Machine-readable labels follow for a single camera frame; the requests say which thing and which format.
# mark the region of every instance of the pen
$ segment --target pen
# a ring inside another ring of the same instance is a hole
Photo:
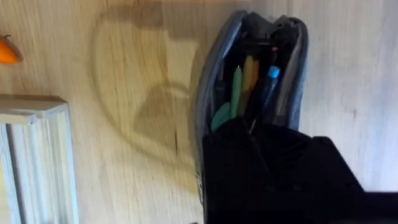
[[[242,88],[242,70],[238,66],[234,72],[232,81],[232,95],[231,95],[231,119],[234,119],[238,113],[239,98],[241,96]]]
[[[279,67],[271,66],[267,76],[258,80],[254,87],[244,116],[250,127],[250,133],[253,131],[257,120],[261,118],[268,107],[278,82],[279,72]]]

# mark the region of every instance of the pencil case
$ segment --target pencil case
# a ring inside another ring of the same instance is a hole
[[[264,52],[274,46],[283,49],[283,52],[276,62],[270,62],[271,56]],[[244,67],[247,55],[257,58],[259,74],[266,73],[271,63],[277,63],[280,68],[279,82],[261,122],[298,130],[307,51],[308,32],[300,19],[281,16],[275,22],[269,22],[255,12],[236,11],[226,21],[207,55],[194,102],[193,132],[200,188],[202,140],[206,135],[213,134],[211,120],[223,102],[230,100],[234,70]],[[220,75],[223,76],[222,85],[219,85]]]

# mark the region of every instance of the wood grain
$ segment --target wood grain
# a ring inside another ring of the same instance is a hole
[[[310,52],[301,131],[334,140],[367,190],[398,190],[395,0],[0,0],[24,61],[0,93],[70,105],[82,223],[202,222],[191,100],[237,9],[297,16]]]

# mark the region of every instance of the gray pencil case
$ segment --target gray pencil case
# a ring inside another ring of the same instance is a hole
[[[197,88],[194,105],[194,133],[197,145],[197,174],[201,183],[202,139],[210,134],[211,119],[220,106],[217,101],[216,82],[220,73],[229,74],[244,61],[242,52],[261,51],[262,45],[272,40],[276,44],[287,43],[281,57],[281,71],[271,107],[262,122],[297,130],[305,79],[305,61],[308,51],[308,32],[305,24],[296,18],[282,16],[269,22],[252,12],[237,11],[221,28],[208,54]],[[267,55],[260,57],[259,66],[267,67]]]

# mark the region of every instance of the green pen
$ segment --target green pen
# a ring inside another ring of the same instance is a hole
[[[242,70],[238,66],[234,72],[234,77],[232,81],[231,119],[234,119],[238,113],[241,89],[242,89]]]

